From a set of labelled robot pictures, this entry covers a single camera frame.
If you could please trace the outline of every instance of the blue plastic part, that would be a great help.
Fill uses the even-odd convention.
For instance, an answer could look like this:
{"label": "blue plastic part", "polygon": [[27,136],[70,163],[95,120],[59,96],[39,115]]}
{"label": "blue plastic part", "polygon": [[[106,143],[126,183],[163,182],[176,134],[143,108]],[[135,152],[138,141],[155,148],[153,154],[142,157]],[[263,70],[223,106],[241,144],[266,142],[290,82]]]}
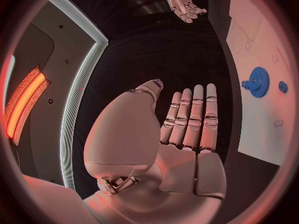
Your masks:
{"label": "blue plastic part", "polygon": [[270,87],[268,72],[262,67],[256,67],[249,77],[250,93],[257,98],[264,97]]}
{"label": "blue plastic part", "polygon": [[283,81],[279,82],[278,87],[279,87],[279,90],[283,93],[288,91],[288,85]]}
{"label": "blue plastic part", "polygon": [[249,90],[249,81],[242,81],[242,87]]}

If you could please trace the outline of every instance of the blue gear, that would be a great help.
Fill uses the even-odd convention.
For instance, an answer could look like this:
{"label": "blue gear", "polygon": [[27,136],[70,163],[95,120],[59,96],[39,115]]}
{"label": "blue gear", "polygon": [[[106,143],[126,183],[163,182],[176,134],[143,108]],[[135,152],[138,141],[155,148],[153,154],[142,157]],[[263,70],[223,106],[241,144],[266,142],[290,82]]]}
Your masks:
{"label": "blue gear", "polygon": [[266,95],[270,86],[270,77],[268,72],[262,67],[256,67],[249,77],[250,93],[257,98]]}

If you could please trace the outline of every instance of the led light strip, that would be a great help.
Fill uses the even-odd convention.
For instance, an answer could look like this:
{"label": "led light strip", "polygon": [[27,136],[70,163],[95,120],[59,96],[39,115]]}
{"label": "led light strip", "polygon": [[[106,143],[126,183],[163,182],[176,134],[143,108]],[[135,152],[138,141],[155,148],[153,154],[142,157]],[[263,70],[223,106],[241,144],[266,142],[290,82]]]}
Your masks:
{"label": "led light strip", "polygon": [[18,145],[26,119],[38,98],[51,84],[36,66],[20,83],[5,109],[6,133]]}

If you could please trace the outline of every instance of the small blue knob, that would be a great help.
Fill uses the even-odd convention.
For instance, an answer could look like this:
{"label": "small blue knob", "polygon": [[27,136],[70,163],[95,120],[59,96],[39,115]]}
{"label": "small blue knob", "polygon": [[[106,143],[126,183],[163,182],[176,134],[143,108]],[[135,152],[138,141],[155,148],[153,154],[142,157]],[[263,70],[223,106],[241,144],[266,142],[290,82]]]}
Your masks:
{"label": "small blue knob", "polygon": [[288,85],[283,81],[279,82],[278,87],[279,87],[279,90],[283,93],[288,91]]}
{"label": "small blue knob", "polygon": [[242,87],[249,90],[249,81],[242,81]]}

